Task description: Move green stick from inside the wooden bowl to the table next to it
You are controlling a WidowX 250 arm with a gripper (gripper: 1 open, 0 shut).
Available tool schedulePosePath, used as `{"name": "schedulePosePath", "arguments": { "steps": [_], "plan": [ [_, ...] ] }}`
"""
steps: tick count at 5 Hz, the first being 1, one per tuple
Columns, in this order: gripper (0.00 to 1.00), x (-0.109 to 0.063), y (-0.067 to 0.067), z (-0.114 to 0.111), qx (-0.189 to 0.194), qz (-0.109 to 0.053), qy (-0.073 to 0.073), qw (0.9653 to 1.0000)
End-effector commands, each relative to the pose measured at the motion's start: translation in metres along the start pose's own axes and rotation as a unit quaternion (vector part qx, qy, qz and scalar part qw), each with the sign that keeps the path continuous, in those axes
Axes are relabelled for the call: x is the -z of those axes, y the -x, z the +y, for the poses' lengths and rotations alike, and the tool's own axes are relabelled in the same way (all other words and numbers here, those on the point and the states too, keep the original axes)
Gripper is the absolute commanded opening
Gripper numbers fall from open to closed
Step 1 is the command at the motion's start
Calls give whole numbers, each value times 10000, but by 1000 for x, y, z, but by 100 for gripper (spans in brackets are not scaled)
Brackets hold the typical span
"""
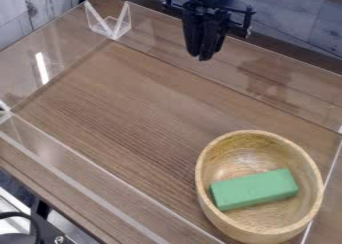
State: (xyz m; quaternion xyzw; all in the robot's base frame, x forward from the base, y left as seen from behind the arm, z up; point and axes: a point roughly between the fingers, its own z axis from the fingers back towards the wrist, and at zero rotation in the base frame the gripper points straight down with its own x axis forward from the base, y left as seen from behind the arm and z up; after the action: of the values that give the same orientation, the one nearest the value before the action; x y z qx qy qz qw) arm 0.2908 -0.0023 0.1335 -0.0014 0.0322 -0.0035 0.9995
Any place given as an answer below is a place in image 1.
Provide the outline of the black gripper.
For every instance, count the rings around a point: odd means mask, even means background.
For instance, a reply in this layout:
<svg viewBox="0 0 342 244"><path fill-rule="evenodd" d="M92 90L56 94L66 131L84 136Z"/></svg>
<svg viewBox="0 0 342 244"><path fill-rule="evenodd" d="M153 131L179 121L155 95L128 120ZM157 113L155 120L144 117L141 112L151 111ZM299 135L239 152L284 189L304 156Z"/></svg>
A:
<svg viewBox="0 0 342 244"><path fill-rule="evenodd" d="M183 11L181 21L187 51L192 57L199 57L200 61L207 61L220 50L227 30L241 38L250 36L255 9L241 0L185 1L193 3L200 10L221 10L213 14L205 14L204 19L195 12ZM181 8L181 5L172 0L165 0L164 6L172 9Z"/></svg>

